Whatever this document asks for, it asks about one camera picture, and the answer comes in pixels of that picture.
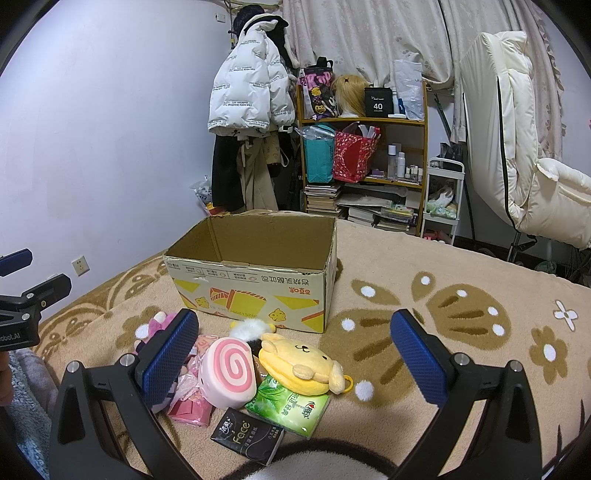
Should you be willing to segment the person left hand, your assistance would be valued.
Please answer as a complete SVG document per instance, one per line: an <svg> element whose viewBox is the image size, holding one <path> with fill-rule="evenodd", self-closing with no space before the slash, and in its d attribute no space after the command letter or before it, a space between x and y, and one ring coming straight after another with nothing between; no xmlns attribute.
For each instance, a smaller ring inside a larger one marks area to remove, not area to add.
<svg viewBox="0 0 591 480"><path fill-rule="evenodd" d="M0 406L5 407L13 399L12 370L10 367L9 353L0 353Z"/></svg>

